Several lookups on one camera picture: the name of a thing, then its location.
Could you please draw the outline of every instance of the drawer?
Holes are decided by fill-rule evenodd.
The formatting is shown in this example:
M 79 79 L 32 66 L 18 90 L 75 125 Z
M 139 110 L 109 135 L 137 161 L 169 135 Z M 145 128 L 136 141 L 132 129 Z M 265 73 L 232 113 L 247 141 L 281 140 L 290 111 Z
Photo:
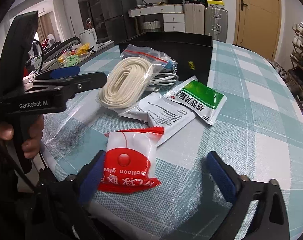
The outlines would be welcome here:
M 140 8 L 140 9 L 135 9 L 135 10 L 130 10 L 129 11 L 129 16 L 130 17 L 136 17 L 140 15 L 147 15 L 147 14 L 152 14 L 152 11 L 150 7 L 148 8 Z
M 175 5 L 158 5 L 151 7 L 151 13 L 170 13 L 175 12 Z
M 175 5 L 175 12 L 182 12 L 182 5 Z
M 185 15 L 183 13 L 164 14 L 165 23 L 184 23 Z
M 185 32 L 184 23 L 164 23 L 165 32 Z

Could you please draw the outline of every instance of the red zipper strip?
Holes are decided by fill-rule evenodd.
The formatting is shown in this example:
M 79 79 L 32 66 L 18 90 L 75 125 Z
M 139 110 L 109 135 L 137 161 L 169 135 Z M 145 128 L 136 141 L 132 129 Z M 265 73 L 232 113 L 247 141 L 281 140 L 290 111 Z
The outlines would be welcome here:
M 160 61 L 162 61 L 162 62 L 168 63 L 167 61 L 165 61 L 165 60 L 163 60 L 163 59 L 161 59 L 161 58 L 157 58 L 157 57 L 155 57 L 155 56 L 149 55 L 149 54 L 144 53 L 144 52 L 131 51 L 131 50 L 128 50 L 128 49 L 126 49 L 126 50 L 124 50 L 124 51 L 130 52 L 130 53 L 142 54 L 142 55 L 145 55 L 145 56 L 152 57 L 152 58 L 154 58 L 154 59 L 160 60 Z
M 152 132 L 157 134 L 164 134 L 164 131 L 165 131 L 164 127 L 154 126 L 150 128 L 143 128 L 143 129 L 120 130 L 118 132 L 141 132 L 141 133 Z

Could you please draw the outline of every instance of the doorway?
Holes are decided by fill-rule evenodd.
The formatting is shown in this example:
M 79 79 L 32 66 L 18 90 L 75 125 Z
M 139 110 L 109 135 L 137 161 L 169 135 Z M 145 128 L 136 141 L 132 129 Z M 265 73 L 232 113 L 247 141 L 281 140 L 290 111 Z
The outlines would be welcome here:
M 273 60 L 281 25 L 281 0 L 236 0 L 236 8 L 234 43 Z

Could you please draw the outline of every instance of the silver suitcase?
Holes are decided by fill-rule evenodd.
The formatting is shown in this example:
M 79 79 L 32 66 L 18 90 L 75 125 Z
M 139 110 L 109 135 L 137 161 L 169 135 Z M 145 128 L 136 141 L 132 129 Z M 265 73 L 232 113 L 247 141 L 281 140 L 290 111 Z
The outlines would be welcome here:
M 205 35 L 216 41 L 227 41 L 228 11 L 217 7 L 205 9 Z

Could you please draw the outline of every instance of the finger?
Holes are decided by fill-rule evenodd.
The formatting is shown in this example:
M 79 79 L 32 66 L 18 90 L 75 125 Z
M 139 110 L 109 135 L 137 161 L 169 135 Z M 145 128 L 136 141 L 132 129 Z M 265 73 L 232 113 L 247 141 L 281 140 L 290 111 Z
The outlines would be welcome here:
M 13 126 L 6 122 L 0 122 L 0 139 L 11 140 L 14 135 Z
M 26 159 L 32 159 L 39 153 L 39 150 L 34 150 L 33 152 L 24 153 Z
M 29 130 L 29 136 L 31 138 L 35 138 L 37 136 L 37 134 L 39 133 L 39 131 L 42 131 L 44 129 L 44 116 L 42 114 L 40 114 L 37 118 L 37 120 L 35 121 L 35 123 L 33 123 Z
M 22 150 L 25 153 L 39 151 L 43 132 L 39 131 L 35 138 L 28 139 L 22 144 Z

